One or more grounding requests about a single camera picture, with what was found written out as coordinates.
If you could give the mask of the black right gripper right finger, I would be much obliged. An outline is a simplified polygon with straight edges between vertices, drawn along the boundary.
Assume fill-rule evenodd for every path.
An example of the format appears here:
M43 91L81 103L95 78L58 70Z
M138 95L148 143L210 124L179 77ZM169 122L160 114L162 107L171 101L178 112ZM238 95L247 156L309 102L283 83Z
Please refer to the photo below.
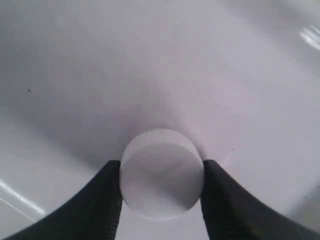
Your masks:
M211 240L318 240L319 233L268 207L215 160L205 160L200 204Z

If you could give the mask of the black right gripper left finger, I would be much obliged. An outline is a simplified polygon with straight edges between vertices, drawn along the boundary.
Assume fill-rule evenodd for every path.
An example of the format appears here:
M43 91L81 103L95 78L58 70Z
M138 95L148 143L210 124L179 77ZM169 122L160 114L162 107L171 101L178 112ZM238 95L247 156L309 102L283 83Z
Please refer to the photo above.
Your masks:
M9 240L114 240L122 210L120 161L110 160L70 200Z

